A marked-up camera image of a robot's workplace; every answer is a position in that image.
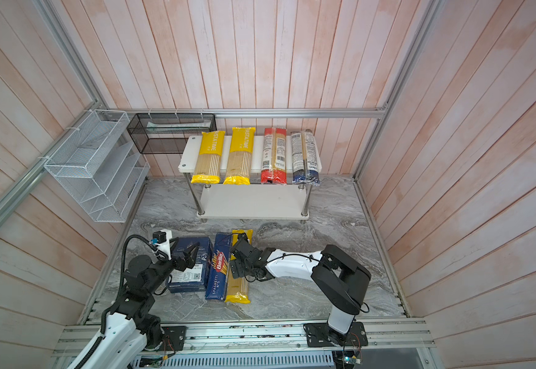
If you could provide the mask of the blue clear spaghetti pack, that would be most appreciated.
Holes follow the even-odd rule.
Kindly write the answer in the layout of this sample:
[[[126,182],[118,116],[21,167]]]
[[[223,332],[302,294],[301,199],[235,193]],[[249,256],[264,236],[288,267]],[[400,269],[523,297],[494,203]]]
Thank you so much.
[[[292,144],[292,182],[320,185],[316,140],[309,130],[294,132]]]

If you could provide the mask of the red clear spaghetti pack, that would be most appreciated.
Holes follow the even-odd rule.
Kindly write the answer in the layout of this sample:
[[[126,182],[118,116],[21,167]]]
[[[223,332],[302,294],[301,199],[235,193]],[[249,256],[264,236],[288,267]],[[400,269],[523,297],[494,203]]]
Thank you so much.
[[[286,184],[286,130],[266,128],[262,155],[262,184]]]

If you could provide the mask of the narrow blue Barilla spaghetti box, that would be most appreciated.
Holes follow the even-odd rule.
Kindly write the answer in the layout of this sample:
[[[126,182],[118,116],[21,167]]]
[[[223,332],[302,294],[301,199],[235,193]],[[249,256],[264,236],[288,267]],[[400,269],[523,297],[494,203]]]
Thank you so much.
[[[217,233],[210,258],[207,301],[225,301],[231,258],[232,234]]]

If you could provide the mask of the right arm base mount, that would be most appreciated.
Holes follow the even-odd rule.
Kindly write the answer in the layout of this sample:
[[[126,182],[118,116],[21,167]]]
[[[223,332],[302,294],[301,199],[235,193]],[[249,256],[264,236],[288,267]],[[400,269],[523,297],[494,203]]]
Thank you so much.
[[[326,323],[303,325],[309,347],[366,347],[369,342],[362,322],[354,321],[347,334],[340,334]]]

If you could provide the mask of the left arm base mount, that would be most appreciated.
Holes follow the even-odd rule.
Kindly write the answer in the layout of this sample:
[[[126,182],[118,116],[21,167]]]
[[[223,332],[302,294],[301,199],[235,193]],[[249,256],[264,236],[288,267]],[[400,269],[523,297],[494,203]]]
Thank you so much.
[[[186,326],[153,327],[145,333],[145,351],[182,351]]]

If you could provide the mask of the yellow Pastatime spaghetti pack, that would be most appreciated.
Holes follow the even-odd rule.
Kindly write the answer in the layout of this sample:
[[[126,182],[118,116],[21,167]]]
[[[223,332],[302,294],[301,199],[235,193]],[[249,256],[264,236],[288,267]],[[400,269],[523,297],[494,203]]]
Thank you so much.
[[[191,179],[193,184],[214,185],[221,181],[220,168],[225,132],[204,132]]]
[[[233,128],[226,168],[225,185],[249,185],[256,129]]]
[[[249,304],[249,282],[245,278],[234,278],[232,274],[231,262],[235,261],[236,257],[233,254],[234,245],[239,240],[239,234],[245,234],[248,241],[252,241],[252,230],[235,230],[232,235],[230,266],[228,271],[226,302],[235,304]]]

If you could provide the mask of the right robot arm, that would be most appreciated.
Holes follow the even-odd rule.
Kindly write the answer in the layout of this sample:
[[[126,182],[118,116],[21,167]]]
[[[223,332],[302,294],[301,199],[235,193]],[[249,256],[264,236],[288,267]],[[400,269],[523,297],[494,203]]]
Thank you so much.
[[[346,347],[366,344],[363,324],[355,318],[363,312],[372,275],[358,261],[334,244],[321,252],[286,252],[253,247],[246,235],[237,236],[230,262],[235,279],[264,282],[276,278],[312,281],[332,304],[326,323],[306,323],[303,330],[309,347]]]

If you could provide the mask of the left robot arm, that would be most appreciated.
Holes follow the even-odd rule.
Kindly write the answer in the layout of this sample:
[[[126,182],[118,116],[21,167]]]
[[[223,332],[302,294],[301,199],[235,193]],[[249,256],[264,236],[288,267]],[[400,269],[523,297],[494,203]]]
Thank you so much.
[[[70,364],[71,368],[131,368],[142,351],[163,350],[165,361],[183,350],[186,327],[165,330],[159,317],[150,313],[157,289],[175,271],[196,264],[198,242],[173,254],[178,238],[168,231],[154,233],[149,240],[130,235],[122,247],[120,287],[114,303],[100,318],[100,330]]]

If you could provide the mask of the wide blue Barilla pasta box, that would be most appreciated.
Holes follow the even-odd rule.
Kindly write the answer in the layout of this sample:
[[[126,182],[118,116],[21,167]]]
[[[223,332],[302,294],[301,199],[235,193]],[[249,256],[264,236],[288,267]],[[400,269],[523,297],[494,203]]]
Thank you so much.
[[[172,257],[183,256],[187,249],[198,244],[196,263],[184,272],[174,271],[166,283],[171,293],[204,292],[208,284],[211,269],[212,242],[208,237],[180,238]]]

